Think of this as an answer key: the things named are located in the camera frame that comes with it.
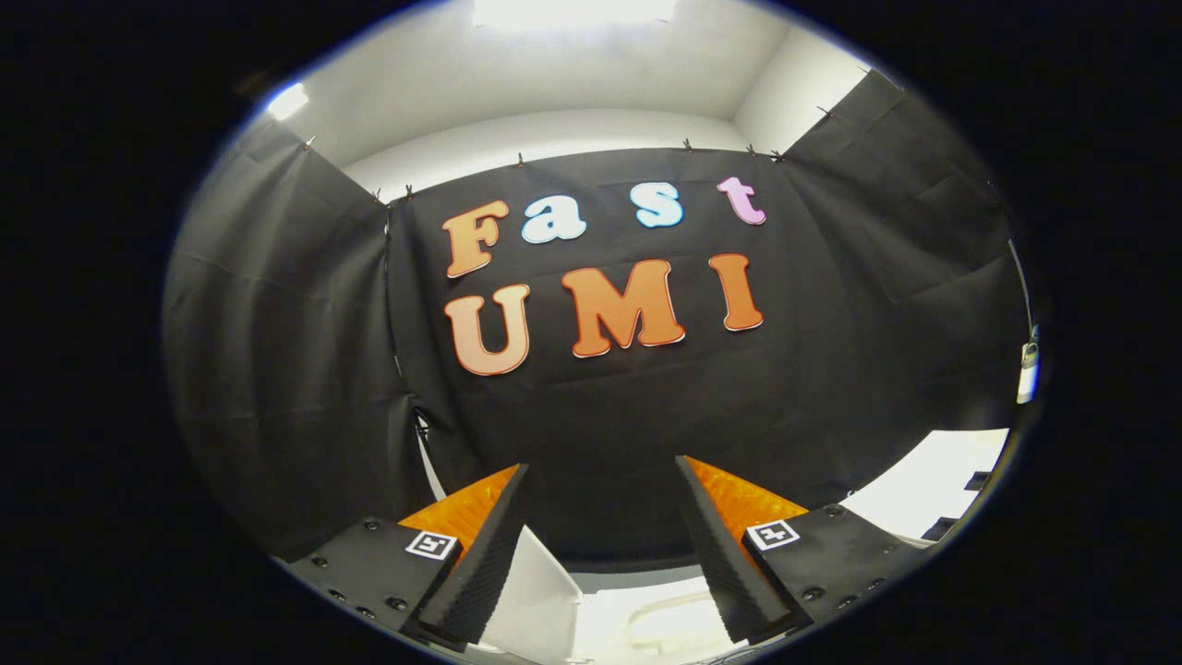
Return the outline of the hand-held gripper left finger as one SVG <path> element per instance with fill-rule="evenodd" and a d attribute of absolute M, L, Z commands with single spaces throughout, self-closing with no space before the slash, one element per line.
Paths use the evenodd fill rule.
<path fill-rule="evenodd" d="M 282 465 L 277 558 L 339 614 L 422 648 L 465 653 L 507 602 L 530 464 L 436 498 L 423 464 Z"/>

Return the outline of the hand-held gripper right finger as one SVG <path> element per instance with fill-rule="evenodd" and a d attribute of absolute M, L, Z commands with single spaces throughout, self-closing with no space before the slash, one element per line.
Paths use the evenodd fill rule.
<path fill-rule="evenodd" d="M 793 635 L 844 617 L 924 561 L 924 550 L 840 504 L 808 510 L 677 455 L 680 511 L 733 641 Z"/>

